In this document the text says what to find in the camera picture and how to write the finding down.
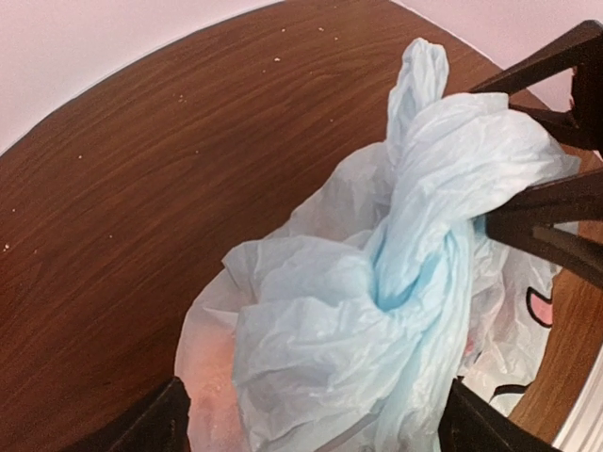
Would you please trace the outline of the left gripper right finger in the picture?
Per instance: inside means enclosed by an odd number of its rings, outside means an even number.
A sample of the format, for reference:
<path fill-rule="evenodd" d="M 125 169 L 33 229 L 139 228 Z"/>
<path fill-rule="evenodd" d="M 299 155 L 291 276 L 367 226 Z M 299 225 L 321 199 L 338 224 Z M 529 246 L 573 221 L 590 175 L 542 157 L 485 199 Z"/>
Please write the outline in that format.
<path fill-rule="evenodd" d="M 526 432 L 455 379 L 440 421 L 444 452 L 554 452 L 550 444 Z"/>

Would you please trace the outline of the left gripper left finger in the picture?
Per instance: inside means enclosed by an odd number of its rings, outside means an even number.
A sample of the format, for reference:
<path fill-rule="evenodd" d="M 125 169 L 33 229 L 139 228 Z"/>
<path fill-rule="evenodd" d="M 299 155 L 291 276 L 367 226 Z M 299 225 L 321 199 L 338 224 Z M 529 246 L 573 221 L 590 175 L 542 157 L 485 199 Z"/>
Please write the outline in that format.
<path fill-rule="evenodd" d="M 77 451 L 187 451 L 190 399 L 177 377 L 163 382 L 103 428 L 65 448 Z"/>

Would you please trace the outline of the light blue printed plastic bag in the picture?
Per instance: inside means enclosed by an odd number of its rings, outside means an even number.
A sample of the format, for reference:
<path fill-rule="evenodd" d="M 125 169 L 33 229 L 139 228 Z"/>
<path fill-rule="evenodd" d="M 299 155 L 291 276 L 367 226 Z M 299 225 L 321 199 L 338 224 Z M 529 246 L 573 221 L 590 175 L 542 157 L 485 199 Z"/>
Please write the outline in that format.
<path fill-rule="evenodd" d="M 502 414 L 534 381 L 559 269 L 485 216 L 579 160 L 506 94 L 447 81 L 445 49 L 414 40 L 385 140 L 224 256 L 175 357 L 192 450 L 436 451 L 454 379 Z"/>

